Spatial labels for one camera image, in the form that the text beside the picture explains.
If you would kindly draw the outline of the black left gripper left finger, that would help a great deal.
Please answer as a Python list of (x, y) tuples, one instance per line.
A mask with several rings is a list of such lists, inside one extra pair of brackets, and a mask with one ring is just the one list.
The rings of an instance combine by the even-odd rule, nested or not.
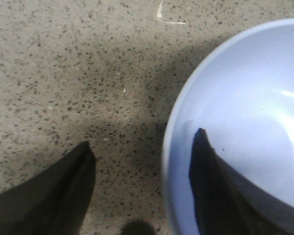
[(77, 235), (90, 204), (96, 159), (89, 142), (0, 194), (0, 235)]

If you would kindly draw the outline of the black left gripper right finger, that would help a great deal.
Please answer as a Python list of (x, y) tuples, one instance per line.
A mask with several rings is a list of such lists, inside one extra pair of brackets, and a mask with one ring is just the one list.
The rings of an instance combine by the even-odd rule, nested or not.
[(294, 207), (224, 161), (202, 128), (193, 139), (189, 179), (200, 234), (294, 235)]

